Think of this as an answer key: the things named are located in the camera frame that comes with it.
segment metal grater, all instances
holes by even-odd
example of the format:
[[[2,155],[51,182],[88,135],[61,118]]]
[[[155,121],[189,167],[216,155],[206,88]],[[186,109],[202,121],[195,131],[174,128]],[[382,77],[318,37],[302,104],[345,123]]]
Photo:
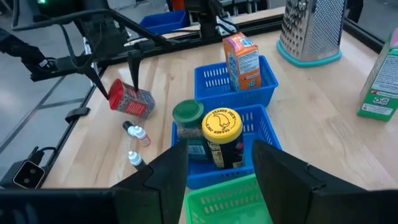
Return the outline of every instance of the metal grater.
[[[345,5],[346,0],[287,0],[280,47],[299,62],[338,55]]]

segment green basket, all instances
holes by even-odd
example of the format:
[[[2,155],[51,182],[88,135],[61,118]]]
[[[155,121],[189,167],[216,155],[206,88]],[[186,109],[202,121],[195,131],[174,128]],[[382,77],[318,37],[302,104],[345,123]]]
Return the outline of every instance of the green basket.
[[[190,192],[185,208],[188,224],[272,224],[255,174]]]

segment jar with yellow lid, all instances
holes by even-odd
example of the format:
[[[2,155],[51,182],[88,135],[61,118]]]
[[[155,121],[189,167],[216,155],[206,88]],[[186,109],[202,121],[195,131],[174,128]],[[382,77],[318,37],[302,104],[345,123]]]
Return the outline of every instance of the jar with yellow lid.
[[[203,118],[201,127],[218,168],[230,169],[243,165],[243,123],[235,110],[212,110]]]

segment white bottle cap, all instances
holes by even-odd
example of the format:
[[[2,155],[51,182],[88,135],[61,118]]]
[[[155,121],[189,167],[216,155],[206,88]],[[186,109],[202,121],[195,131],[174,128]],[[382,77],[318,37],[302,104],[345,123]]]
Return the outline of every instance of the white bottle cap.
[[[130,163],[134,166],[138,166],[142,162],[141,156],[138,153],[132,151],[129,151],[129,160]]]
[[[140,126],[135,126],[134,127],[134,135],[139,138],[142,139],[143,137],[145,137],[147,133],[145,132],[145,130],[140,127]]]
[[[134,130],[134,126],[130,126],[130,127],[127,129],[127,133],[129,133],[129,135],[132,136],[132,137],[137,137],[137,136],[136,136],[136,131]]]

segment label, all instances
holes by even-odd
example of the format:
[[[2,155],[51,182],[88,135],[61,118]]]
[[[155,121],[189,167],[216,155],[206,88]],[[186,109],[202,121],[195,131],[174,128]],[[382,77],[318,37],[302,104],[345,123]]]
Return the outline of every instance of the label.
[[[390,102],[390,99],[388,99],[386,97],[383,97],[383,98],[375,97],[373,99],[373,103],[375,105],[387,106],[389,102]]]
[[[398,93],[398,56],[389,55],[385,59],[372,89]]]
[[[389,98],[394,98],[394,99],[398,99],[398,94],[392,94],[392,93],[386,93],[386,92],[381,92],[381,91],[377,91],[377,90],[372,90],[371,94],[373,95],[378,95],[378,96],[386,96]]]
[[[369,103],[364,103],[362,105],[362,110],[372,112],[372,113],[377,113],[377,114],[383,114],[383,115],[390,115],[392,113],[391,108],[385,108],[382,106],[371,105]]]
[[[254,45],[254,42],[247,38],[243,38],[243,39],[241,39],[241,44],[243,45],[243,47],[250,47],[250,46]]]
[[[189,154],[192,155],[205,155],[205,148],[203,146],[188,146]]]
[[[259,51],[253,50],[251,53],[239,57],[240,74],[248,73],[260,67]]]
[[[142,144],[142,146],[149,146],[150,145],[150,139],[148,135],[146,135],[144,138],[139,140]]]
[[[47,61],[46,59],[44,59],[42,62],[39,63],[40,67],[44,67],[49,61]]]
[[[211,154],[213,155],[213,160],[216,166],[219,168],[224,168],[223,153],[221,152],[220,145],[212,142],[208,142],[208,145],[211,149]]]
[[[123,111],[123,112],[141,116],[143,114],[143,112],[145,112],[146,108],[147,108],[147,106],[145,104],[136,102],[136,101],[132,101],[132,102],[129,102],[129,104],[125,108],[125,111]]]
[[[381,66],[383,65],[384,59],[387,57],[389,53],[389,44],[384,44],[383,49],[381,50],[379,56],[377,57],[376,63],[374,63],[371,73],[366,80],[365,85],[361,91],[361,98],[365,99],[366,94],[368,94],[368,90],[370,86],[373,84],[374,79],[376,78],[377,74],[380,71]]]
[[[232,165],[233,165],[234,168],[242,167],[243,166],[243,161],[234,162],[234,163],[232,163]]]
[[[205,118],[206,129],[215,136],[225,136],[237,131],[237,117],[230,109],[220,108],[210,112]]]
[[[254,73],[253,75],[248,75],[248,76],[242,78],[242,80],[256,78],[259,75],[260,75],[260,73],[257,72],[257,73]]]
[[[240,90],[239,80],[238,80],[238,66],[236,65],[235,56],[228,52],[228,63],[229,63],[229,79],[235,90]]]

